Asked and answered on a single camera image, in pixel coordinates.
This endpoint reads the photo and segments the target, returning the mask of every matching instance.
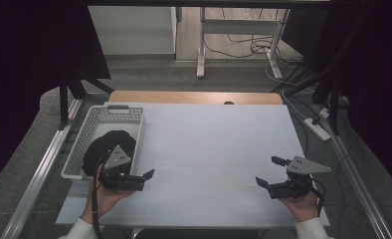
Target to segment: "black curtain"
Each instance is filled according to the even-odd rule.
[[[0,171],[39,110],[41,95],[76,70],[109,79],[88,10],[75,1],[0,1]]]
[[[338,73],[351,125],[392,175],[392,1],[377,2]]]

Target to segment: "gray carpet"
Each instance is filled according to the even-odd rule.
[[[108,65],[112,81],[102,81],[116,90],[268,92],[279,84],[266,77],[263,63],[208,63],[205,80],[197,80],[195,63],[161,60],[125,61],[111,58],[108,59]],[[288,76],[292,69],[293,67],[283,67],[284,76]],[[86,84],[86,88],[91,93],[101,93],[101,90],[89,84]],[[291,102],[303,115],[313,117],[314,114],[309,109],[312,108],[310,94],[309,91],[303,91],[296,95],[307,106],[294,99],[291,99]],[[88,107],[102,104],[106,100],[107,95],[104,94],[89,96],[81,109],[80,118],[84,117]],[[316,177],[326,187],[325,211],[331,223],[331,226],[326,228],[328,234],[334,238],[344,239],[378,238],[343,167],[339,166],[336,160],[337,156],[331,143],[322,142],[309,129],[305,129],[299,122],[302,118],[292,108],[290,111],[294,114],[294,126],[301,146],[306,149],[307,157],[333,169],[332,173]],[[341,137],[392,231],[392,178],[350,127],[346,107],[339,115]],[[33,125],[0,173],[0,236],[58,129],[59,117],[58,90],[54,89],[43,94],[41,109]],[[81,121],[78,120],[63,145],[62,152],[23,228],[21,238],[58,238],[69,231],[70,226],[55,224],[71,185],[70,181],[61,177],[60,172],[80,125]],[[119,228],[107,227],[105,233],[107,238],[124,238],[124,231]],[[263,238],[295,237],[290,230],[277,229],[265,232]]]

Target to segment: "white table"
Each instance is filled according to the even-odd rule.
[[[303,156],[286,106],[129,104],[145,110],[137,175],[155,168],[141,192],[100,222],[133,228],[294,226],[287,209],[256,184],[287,179],[271,156]],[[81,215],[87,182],[74,182],[57,223]],[[325,213],[323,225],[329,225]]]

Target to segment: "power strip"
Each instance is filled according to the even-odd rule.
[[[319,125],[313,124],[313,119],[305,119],[304,124],[306,124],[322,141],[327,141],[330,139],[330,135]]]

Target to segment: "table leg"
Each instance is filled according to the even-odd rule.
[[[277,26],[277,31],[274,34],[273,42],[271,44],[271,48],[268,50],[267,53],[270,66],[273,69],[273,73],[276,79],[281,79],[283,77],[280,68],[277,65],[276,50],[278,47],[278,43],[281,39],[281,35],[283,34],[283,29],[284,26],[286,25],[286,20],[288,15],[289,15],[289,9],[285,9],[283,15],[280,17],[279,24]]]
[[[205,76],[205,8],[200,8],[200,42],[197,56],[197,78]]]

